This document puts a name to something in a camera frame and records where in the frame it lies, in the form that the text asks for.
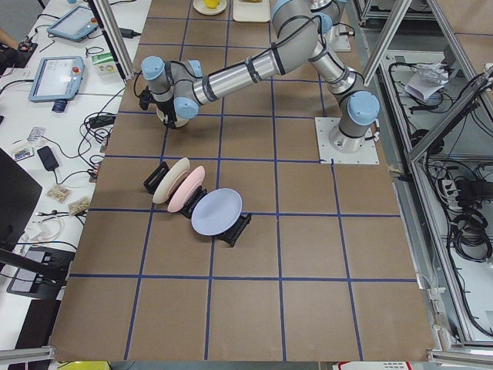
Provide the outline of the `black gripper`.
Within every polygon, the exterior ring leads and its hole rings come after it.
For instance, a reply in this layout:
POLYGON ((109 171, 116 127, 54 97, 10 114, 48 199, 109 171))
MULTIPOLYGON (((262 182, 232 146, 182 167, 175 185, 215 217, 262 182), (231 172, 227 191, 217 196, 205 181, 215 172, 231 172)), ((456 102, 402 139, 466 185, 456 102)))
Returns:
POLYGON ((153 103, 156 105, 156 114, 160 121, 165 123, 167 128, 172 129, 172 123, 177 121, 173 98, 164 102, 154 99, 153 103))

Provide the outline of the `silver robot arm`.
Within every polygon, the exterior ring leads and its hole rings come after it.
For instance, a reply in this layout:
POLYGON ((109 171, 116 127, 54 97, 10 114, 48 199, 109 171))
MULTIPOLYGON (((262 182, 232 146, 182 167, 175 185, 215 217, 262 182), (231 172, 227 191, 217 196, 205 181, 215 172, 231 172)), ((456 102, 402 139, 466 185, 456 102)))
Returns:
POLYGON ((277 40, 269 48, 209 75, 202 73, 197 60, 146 57, 141 72, 164 125, 186 123, 198 115, 201 106, 310 63, 340 107, 340 121, 329 133, 331 146, 341 153, 356 153, 378 116, 380 103, 364 88, 362 75, 344 65, 329 46, 325 35, 332 25, 331 18, 313 13, 305 1, 278 1, 271 22, 277 40))
POLYGON ((312 13, 324 13, 332 21, 330 31, 325 33, 330 41, 339 36, 340 21, 346 4, 346 0, 307 0, 307 5, 312 13))

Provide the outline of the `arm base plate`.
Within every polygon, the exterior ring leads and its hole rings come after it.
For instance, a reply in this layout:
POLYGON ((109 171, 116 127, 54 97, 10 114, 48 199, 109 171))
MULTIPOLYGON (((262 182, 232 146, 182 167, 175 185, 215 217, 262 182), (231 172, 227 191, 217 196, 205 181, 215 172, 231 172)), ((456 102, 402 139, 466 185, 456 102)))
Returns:
POLYGON ((329 46, 335 52, 350 52, 349 37, 347 35, 347 28, 344 25, 334 25, 325 36, 329 46))
POLYGON ((322 164, 371 165, 380 164, 376 142, 378 131, 370 127, 361 138, 347 138, 339 130, 340 118, 315 117, 319 162, 322 164))

